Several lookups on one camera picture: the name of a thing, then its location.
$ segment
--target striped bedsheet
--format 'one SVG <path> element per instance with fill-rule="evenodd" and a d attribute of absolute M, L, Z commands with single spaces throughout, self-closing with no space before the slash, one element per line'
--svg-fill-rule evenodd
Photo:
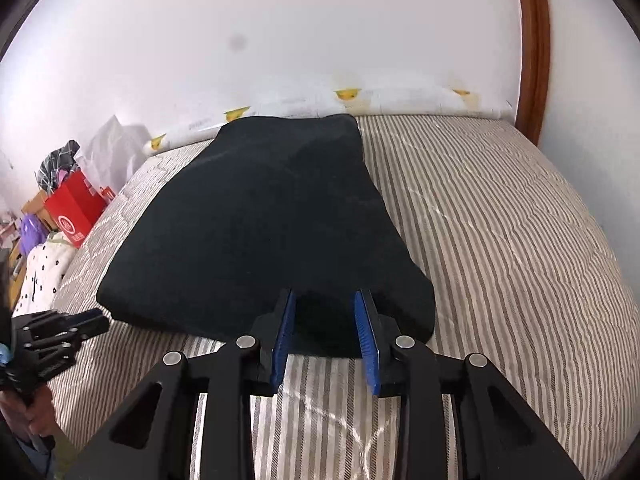
<path fill-rule="evenodd" d="M 640 429 L 640 316 L 583 202 L 505 122 L 370 116 L 358 124 L 373 182 L 435 288 L 430 348 L 487 355 L 586 478 L 602 478 Z M 97 306 L 97 286 L 120 243 L 205 145 L 150 158 L 135 174 L 70 266 L 56 309 Z M 173 242 L 188 236 L 176 226 Z M 219 346 L 114 322 L 52 382 L 61 427 L 83 446 L 165 352 L 194 356 Z M 443 400 L 453 479 L 454 433 Z M 389 479 L 398 407 L 397 399 L 370 395 L 359 360 L 290 356 L 279 394 L 252 399 L 256 478 Z"/>

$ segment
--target blue gripper pad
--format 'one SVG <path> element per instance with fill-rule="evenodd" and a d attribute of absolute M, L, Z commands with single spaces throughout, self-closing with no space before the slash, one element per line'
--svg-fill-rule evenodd
<path fill-rule="evenodd" d="M 287 357 L 289 356 L 289 344 L 291 342 L 291 334 L 293 334 L 293 324 L 296 318 L 296 295 L 293 291 L 289 292 L 287 304 L 282 314 L 282 322 L 278 330 L 278 336 L 273 345 L 271 353 L 271 376 L 269 382 L 273 391 L 276 392 L 284 379 L 284 371 L 287 366 Z"/>
<path fill-rule="evenodd" d="M 360 352 L 362 354 L 362 364 L 364 365 L 367 384 L 374 395 L 380 393 L 380 359 L 378 346 L 373 335 L 369 314 L 364 303 L 364 298 L 360 291 L 354 297 L 354 310 L 356 327 L 358 329 L 358 339 L 360 340 Z"/>

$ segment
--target circular logo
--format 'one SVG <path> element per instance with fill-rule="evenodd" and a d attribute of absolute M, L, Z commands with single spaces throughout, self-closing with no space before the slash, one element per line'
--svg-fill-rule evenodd
<path fill-rule="evenodd" d="M 66 216 L 59 216 L 58 224 L 60 225 L 60 227 L 62 227 L 63 231 L 66 231 L 70 235 L 75 234 L 76 227 L 73 225 L 73 222 Z"/>

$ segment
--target white cloth with black spots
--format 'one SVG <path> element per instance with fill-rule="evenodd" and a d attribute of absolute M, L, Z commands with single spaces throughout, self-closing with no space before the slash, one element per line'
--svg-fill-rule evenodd
<path fill-rule="evenodd" d="M 47 237 L 27 256 L 27 271 L 14 316 L 50 310 L 66 270 L 76 255 L 75 247 L 62 232 Z"/>

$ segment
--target white wall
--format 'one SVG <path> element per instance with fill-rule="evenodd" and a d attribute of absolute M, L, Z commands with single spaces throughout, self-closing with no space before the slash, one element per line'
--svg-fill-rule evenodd
<path fill-rule="evenodd" d="M 549 0 L 540 149 L 604 229 L 640 300 L 640 41 L 612 0 Z"/>
<path fill-rule="evenodd" d="M 518 0 L 41 0 L 0 62 L 0 184 L 111 114 L 151 132 L 274 88 L 462 85 L 516 104 Z"/>

